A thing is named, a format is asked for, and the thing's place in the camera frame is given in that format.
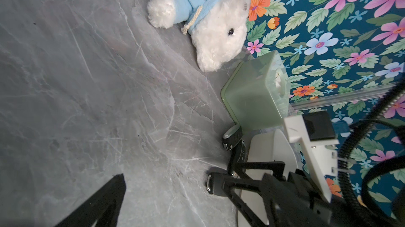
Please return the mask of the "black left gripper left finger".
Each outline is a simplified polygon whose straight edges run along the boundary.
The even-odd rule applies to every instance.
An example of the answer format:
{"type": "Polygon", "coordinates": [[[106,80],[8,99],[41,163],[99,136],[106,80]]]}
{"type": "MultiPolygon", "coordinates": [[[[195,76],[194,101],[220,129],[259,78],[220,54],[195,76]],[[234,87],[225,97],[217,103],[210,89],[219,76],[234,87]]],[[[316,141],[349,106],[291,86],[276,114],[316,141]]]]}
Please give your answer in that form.
{"type": "Polygon", "coordinates": [[[115,175],[56,226],[116,227],[125,193],[124,175],[115,175]]]}

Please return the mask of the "black slim Porsche key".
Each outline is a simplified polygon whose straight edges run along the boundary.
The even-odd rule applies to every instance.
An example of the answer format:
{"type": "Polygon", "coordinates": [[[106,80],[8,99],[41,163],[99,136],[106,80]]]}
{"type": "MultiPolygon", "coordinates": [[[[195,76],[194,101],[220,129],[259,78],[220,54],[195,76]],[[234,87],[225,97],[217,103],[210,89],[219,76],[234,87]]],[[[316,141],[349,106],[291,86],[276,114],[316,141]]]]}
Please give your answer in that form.
{"type": "Polygon", "coordinates": [[[242,139],[232,150],[231,150],[231,158],[227,167],[227,171],[229,175],[234,176],[235,174],[235,166],[237,163],[245,162],[246,158],[246,145],[244,140],[242,139]]]}

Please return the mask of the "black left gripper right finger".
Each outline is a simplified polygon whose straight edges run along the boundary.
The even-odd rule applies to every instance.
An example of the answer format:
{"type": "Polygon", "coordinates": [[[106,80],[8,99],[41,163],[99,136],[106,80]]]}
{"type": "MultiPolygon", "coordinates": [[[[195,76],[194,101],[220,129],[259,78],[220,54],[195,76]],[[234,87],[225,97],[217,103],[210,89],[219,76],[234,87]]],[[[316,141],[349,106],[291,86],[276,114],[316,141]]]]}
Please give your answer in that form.
{"type": "Polygon", "coordinates": [[[291,190],[270,174],[263,175],[260,182],[260,193],[266,210],[271,209],[272,202],[277,204],[281,213],[294,227],[329,227],[291,190]]]}

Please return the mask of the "black chrome button key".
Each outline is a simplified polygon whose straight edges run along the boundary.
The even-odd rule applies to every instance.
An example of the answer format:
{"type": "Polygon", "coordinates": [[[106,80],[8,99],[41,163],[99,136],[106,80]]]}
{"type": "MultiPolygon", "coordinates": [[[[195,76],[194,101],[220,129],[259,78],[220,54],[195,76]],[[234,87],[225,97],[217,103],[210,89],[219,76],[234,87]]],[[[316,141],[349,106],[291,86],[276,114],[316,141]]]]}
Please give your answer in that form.
{"type": "Polygon", "coordinates": [[[227,151],[231,151],[243,138],[243,130],[240,124],[231,127],[222,137],[222,145],[227,151]]]}

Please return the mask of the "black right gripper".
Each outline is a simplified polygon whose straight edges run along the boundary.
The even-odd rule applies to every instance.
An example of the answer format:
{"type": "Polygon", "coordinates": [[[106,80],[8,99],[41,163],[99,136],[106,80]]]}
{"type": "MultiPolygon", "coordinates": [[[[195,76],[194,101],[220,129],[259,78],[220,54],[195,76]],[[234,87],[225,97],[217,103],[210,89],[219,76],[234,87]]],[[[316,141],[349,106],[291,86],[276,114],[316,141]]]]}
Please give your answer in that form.
{"type": "MultiPolygon", "coordinates": [[[[261,195],[260,181],[251,179],[246,170],[270,170],[273,176],[279,181],[285,181],[283,176],[285,163],[283,161],[273,162],[245,162],[237,163],[235,173],[243,178],[233,178],[230,175],[219,174],[219,187],[221,195],[228,197],[243,215],[251,227],[268,227],[251,208],[236,194],[235,189],[249,191],[261,195]]],[[[331,227],[351,226],[350,216],[345,206],[346,203],[342,197],[332,195],[330,202],[322,198],[322,194],[316,189],[312,181],[304,174],[302,170],[289,172],[287,183],[293,193],[296,194],[308,209],[310,209],[318,218],[325,221],[331,227]]]]}

